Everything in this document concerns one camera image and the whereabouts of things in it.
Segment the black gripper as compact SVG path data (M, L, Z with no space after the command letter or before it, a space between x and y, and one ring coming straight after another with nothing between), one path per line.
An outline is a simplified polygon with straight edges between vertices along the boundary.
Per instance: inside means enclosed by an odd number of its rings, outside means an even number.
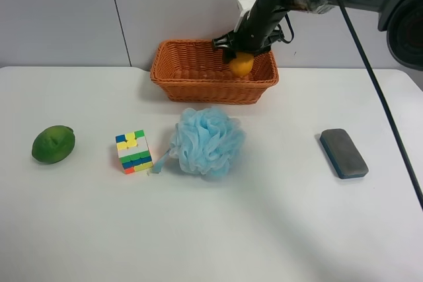
M212 40L215 50L223 50L223 63L229 64L237 52L260 55L269 52L275 42L286 42L280 26L286 18L286 9L273 1L256 0L240 25Z

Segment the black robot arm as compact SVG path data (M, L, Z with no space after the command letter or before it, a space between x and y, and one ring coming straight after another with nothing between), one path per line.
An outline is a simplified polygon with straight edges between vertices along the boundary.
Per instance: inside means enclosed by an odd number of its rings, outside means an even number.
M234 29L212 41L229 63L238 52L258 56L274 42L288 43L280 22L290 11L324 14L333 7L378 14L377 29L387 35L391 55L401 65L422 70L422 0L237 0L240 11Z

